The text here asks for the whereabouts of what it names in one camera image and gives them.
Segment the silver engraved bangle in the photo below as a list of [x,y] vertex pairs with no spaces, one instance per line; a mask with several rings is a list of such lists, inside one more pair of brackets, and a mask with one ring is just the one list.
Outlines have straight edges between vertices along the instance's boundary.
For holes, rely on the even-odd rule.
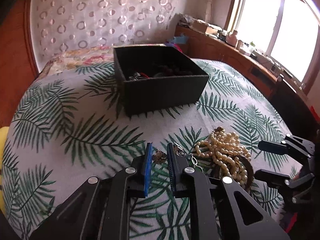
[[227,155],[218,152],[218,155],[213,156],[210,176],[216,179],[221,179],[223,176],[231,177],[249,192],[254,177],[250,159],[243,154]]

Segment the flower pendant jewelry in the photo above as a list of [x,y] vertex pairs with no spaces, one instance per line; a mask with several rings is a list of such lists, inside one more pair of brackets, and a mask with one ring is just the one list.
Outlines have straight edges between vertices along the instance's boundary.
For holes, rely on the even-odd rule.
[[[182,146],[180,146],[176,142],[173,143],[173,150],[176,155],[180,157],[186,157],[189,161],[191,161],[193,168],[199,168],[201,171],[203,171],[203,169],[198,165],[197,159],[191,153],[187,154],[185,150],[182,148]],[[167,162],[167,154],[157,149],[155,153],[152,155],[151,160],[155,164],[163,164]]]

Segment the jewelry inside box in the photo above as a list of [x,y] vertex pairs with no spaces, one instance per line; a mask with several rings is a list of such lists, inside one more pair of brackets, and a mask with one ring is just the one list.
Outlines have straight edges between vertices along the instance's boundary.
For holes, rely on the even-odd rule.
[[159,66],[152,69],[147,69],[145,71],[134,72],[127,79],[131,81],[141,80],[141,79],[150,79],[158,77],[171,77],[179,76],[181,72],[179,70],[169,68],[167,66]]

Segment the black square jewelry box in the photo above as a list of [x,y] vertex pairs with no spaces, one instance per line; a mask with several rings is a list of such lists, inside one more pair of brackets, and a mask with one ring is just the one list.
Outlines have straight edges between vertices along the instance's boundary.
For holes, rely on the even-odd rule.
[[[209,75],[175,47],[162,44],[114,47],[114,72],[127,116],[166,109],[199,100]],[[134,72],[159,66],[179,70],[179,76],[128,80]]]

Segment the palm leaf print bedspread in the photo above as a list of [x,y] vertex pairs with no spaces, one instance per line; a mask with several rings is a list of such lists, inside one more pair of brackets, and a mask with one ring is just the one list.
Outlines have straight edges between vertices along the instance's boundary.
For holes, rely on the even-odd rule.
[[114,176],[144,153],[172,142],[187,155],[216,128],[232,133],[255,170],[294,177],[300,165],[259,150],[289,129],[267,99],[239,72],[196,60],[208,83],[196,103],[128,117],[120,105],[113,63],[66,70],[33,83],[10,124],[2,164],[5,217],[19,237],[31,233],[87,178]]

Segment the pink ceramic jar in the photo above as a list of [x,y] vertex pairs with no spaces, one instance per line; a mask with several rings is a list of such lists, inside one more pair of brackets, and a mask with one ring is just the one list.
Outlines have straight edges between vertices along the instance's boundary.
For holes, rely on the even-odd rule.
[[237,34],[238,34],[237,30],[233,30],[231,33],[229,33],[226,36],[226,43],[229,44],[230,46],[236,47],[238,43]]

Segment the wooden side cabinet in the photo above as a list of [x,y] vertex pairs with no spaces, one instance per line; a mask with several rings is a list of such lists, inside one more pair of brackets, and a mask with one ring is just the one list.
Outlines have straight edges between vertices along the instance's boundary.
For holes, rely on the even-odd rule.
[[189,37],[187,48],[185,49],[186,55],[189,57],[228,64],[251,81],[267,98],[270,98],[278,89],[276,76],[257,61],[241,54],[225,42],[196,32],[193,29],[177,25],[175,36],[182,34]]

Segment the window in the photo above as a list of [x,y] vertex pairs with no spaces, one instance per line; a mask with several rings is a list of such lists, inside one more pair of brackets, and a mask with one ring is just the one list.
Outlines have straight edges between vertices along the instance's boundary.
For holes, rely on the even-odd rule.
[[280,65],[302,87],[317,76],[319,14],[311,0],[231,0],[228,31]]

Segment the blue cloth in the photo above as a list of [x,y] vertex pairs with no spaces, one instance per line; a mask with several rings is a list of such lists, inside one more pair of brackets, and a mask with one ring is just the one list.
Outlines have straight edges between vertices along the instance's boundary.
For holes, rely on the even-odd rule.
[[167,42],[170,44],[187,44],[188,40],[188,36],[181,34],[180,36],[174,36],[173,38],[167,40]]

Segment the floral quilt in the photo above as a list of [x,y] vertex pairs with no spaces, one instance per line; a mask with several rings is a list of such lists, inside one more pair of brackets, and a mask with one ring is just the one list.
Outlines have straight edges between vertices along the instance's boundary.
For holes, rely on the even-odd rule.
[[58,74],[64,70],[73,70],[81,66],[91,66],[98,63],[113,61],[113,47],[92,47],[70,50],[59,53],[49,60],[40,72],[37,80]]

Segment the yellow plush toy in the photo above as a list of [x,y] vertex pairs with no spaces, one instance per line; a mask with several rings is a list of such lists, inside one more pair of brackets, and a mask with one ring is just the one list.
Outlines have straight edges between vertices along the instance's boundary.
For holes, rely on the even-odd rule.
[[[7,139],[7,135],[8,135],[8,131],[9,131],[9,127],[2,127],[0,129],[0,168],[2,168],[2,162],[3,162],[3,154],[4,154],[4,146],[5,146],[5,142]],[[0,189],[0,207],[1,207],[1,211],[3,212],[3,214],[6,214],[5,211],[5,203],[4,203],[4,193],[3,193],[3,189],[2,189],[2,182],[3,182],[3,178],[2,178],[2,174],[1,174],[1,178],[0,178],[0,183],[1,183],[1,189]]]

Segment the cardboard box on cabinet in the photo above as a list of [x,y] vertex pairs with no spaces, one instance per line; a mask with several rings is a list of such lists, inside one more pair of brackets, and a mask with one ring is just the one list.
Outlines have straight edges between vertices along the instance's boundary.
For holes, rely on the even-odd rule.
[[218,31],[222,30],[220,27],[209,24],[202,20],[195,20],[190,27],[200,33],[208,35],[216,35]]

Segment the white circle pattern curtain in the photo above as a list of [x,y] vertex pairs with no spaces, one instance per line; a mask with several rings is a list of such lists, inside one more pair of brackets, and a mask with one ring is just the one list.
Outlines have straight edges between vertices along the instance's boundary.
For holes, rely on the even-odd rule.
[[31,0],[37,66],[55,55],[92,47],[163,43],[180,14],[202,17],[205,0]]

